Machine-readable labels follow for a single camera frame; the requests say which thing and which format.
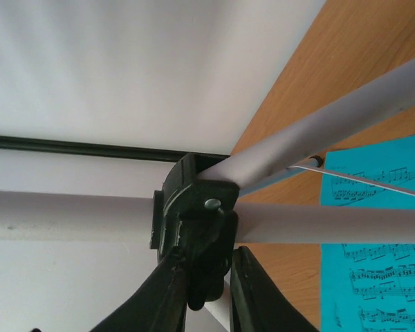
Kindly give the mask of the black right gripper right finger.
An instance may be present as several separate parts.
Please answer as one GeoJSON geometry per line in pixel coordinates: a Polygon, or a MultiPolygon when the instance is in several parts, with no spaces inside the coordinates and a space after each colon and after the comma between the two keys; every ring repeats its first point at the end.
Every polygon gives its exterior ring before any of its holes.
{"type": "Polygon", "coordinates": [[[230,274],[231,331],[317,331],[282,294],[251,250],[233,252],[230,274]]]}

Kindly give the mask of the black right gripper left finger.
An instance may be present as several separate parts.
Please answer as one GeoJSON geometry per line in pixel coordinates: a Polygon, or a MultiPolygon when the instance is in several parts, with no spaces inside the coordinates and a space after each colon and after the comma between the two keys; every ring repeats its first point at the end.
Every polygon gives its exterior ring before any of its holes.
{"type": "Polygon", "coordinates": [[[174,247],[140,288],[93,331],[184,331],[188,263],[174,247]]]}

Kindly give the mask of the white music stand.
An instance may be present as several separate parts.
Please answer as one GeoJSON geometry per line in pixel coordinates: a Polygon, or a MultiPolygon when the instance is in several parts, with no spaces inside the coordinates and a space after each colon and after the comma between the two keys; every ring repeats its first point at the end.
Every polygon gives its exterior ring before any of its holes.
{"type": "Polygon", "coordinates": [[[146,239],[158,264],[177,247],[188,263],[187,309],[211,302],[213,316],[230,325],[240,246],[415,243],[415,210],[237,200],[296,169],[320,172],[318,152],[414,105],[415,58],[229,158],[184,156],[150,199],[0,192],[0,239],[146,239]]]}

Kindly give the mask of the blue sheet music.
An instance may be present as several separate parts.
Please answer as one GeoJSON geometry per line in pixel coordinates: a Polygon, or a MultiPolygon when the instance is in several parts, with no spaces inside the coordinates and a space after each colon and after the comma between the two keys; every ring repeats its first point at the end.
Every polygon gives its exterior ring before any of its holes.
{"type": "MultiPolygon", "coordinates": [[[[330,152],[328,170],[415,190],[415,135],[330,152]]],[[[324,244],[322,331],[415,331],[415,244],[324,244]]]]}

